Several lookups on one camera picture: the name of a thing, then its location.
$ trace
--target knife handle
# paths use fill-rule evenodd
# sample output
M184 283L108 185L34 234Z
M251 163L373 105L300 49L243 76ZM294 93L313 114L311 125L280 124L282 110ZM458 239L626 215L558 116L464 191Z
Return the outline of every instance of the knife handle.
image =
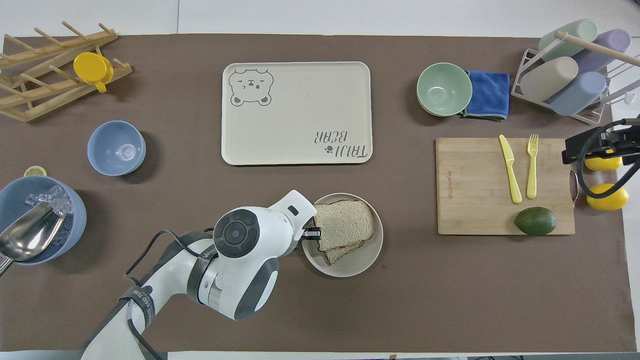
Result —
M509 174L509 189L511 190L511 200L514 204L522 202L522 194L516 181L516 174L513 173L513 167L507 167L507 173Z
M529 182L527 183L527 197L530 199L535 199L537 192L536 157L531 156L531 165L529 165Z

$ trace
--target white plate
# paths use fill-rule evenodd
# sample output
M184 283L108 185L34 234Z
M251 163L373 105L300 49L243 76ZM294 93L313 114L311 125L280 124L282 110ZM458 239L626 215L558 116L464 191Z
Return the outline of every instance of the white plate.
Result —
M367 65L233 63L225 69L221 151L227 163L363 163L372 147Z
M368 202L350 193L333 193L320 198L315 204L332 204L340 200L360 200L369 206L373 215L373 235L371 239L367 240L359 249L343 256L333 265L329 265L324 253L318 250L317 241L303 240L302 249L311 265L321 272L333 277L349 277L367 270L378 258L382 249L382 222L376 210Z

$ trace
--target brown table mat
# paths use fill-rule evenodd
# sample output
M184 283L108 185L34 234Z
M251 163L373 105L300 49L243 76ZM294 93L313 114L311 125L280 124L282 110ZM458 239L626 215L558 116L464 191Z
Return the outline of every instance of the brown table mat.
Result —
M14 265L0 279L0 350L80 348L131 285L122 274L157 231L205 229L230 209L270 206L297 189L311 201L334 192L369 201L385 230L377 262L359 276L332 279L298 249L281 260L271 299L255 316L233 322L178 296L145 331L149 343L159 351L635 351L620 211L593 211L582 198L573 236L437 233L436 138L566 138L589 126L515 98L502 123L432 117L415 98L418 75L449 61L509 72L513 81L522 53L536 44L530 38L154 35L104 46L107 58L134 67L108 93L94 92L27 124L0 118L0 186L41 165L78 192L88 213L72 250L40 266ZM366 63L372 158L362 165L226 164L222 71L234 62L269 61ZM115 119L142 132L147 158L127 176L107 177L90 166L86 143L98 125ZM168 241L156 245L137 275Z

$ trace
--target yellow cup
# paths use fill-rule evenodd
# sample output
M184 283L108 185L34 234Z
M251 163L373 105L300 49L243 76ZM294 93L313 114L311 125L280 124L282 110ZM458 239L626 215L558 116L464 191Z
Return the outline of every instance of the yellow cup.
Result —
M95 53L82 53L74 60L76 74L87 84L106 92L105 84L113 79L113 66L104 56Z

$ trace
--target slice of bread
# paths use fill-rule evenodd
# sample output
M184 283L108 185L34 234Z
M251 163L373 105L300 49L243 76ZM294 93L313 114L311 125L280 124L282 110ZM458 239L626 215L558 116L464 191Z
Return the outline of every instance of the slice of bread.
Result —
M363 243L373 235L373 215L363 201L340 200L314 206L318 211L314 221L322 230L320 251Z
M364 241L361 241L354 245L347 245L345 247L334 247L333 249L324 251L324 256L326 257L327 261L329 261L329 265L333 265L338 260L342 259L342 257L346 254L349 254L350 252L362 247L364 243Z

